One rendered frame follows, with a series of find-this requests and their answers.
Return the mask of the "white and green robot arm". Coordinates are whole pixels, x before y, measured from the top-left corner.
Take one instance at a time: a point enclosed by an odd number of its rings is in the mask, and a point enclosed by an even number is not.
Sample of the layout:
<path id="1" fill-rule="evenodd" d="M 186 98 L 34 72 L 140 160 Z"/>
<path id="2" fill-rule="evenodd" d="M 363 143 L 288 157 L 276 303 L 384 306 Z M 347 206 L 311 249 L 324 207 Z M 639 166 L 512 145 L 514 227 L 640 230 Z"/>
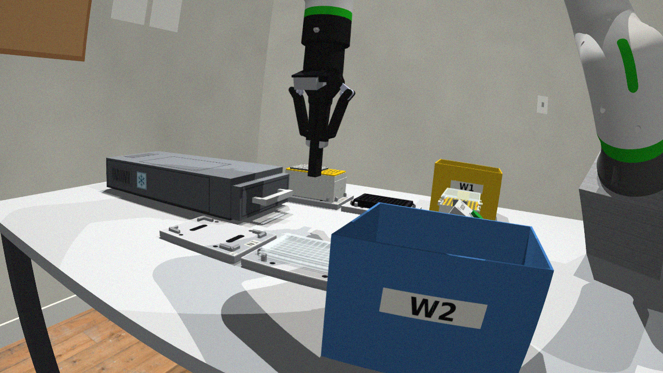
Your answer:
<path id="1" fill-rule="evenodd" d="M 301 44 L 350 47 L 355 0 L 305 0 Z M 630 0 L 564 0 L 601 143 L 598 177 L 640 197 L 663 190 L 663 36 Z"/>

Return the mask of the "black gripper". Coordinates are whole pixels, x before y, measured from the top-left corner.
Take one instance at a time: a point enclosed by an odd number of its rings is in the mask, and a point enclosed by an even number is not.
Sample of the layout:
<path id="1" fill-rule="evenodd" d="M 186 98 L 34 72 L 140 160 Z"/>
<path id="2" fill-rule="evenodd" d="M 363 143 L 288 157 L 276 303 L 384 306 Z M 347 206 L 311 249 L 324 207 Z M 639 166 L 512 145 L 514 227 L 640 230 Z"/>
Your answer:
<path id="1" fill-rule="evenodd" d="M 308 95 L 309 120 L 303 96 L 304 91 L 294 90 L 294 87 L 289 88 L 294 101 L 300 135 L 306 137 L 306 146 L 310 147 L 309 177 L 321 176 L 324 147 L 328 146 L 330 138 L 336 137 L 347 105 L 355 95 L 355 91 L 345 85 L 343 78 L 344 61 L 345 48 L 342 46 L 332 44 L 305 45 L 303 70 L 321 69 L 333 74 L 333 80 L 327 82 L 324 87 L 318 90 L 305 90 Z M 339 91 L 340 98 L 329 122 L 330 107 L 333 98 Z"/>

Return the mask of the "yellow waste bin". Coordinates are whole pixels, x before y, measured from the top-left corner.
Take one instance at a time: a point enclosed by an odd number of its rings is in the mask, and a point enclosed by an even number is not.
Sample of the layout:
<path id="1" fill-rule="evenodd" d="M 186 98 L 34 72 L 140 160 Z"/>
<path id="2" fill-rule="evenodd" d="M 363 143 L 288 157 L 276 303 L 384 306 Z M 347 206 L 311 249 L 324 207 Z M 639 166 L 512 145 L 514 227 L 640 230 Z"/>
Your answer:
<path id="1" fill-rule="evenodd" d="M 477 168 L 477 169 L 476 169 Z M 481 193 L 483 219 L 496 220 L 502 172 L 500 168 L 440 159 L 434 164 L 430 211 L 439 212 L 438 201 L 447 188 Z"/>

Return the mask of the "blue bin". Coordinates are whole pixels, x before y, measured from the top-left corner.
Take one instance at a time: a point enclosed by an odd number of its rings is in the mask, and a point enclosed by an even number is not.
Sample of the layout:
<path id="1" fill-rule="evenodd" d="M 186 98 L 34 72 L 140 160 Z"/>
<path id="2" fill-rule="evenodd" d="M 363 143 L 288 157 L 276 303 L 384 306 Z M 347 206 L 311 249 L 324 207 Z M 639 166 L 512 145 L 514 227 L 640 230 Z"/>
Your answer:
<path id="1" fill-rule="evenodd" d="M 321 356 L 519 373 L 553 273 L 532 226 L 378 203 L 331 234 Z"/>

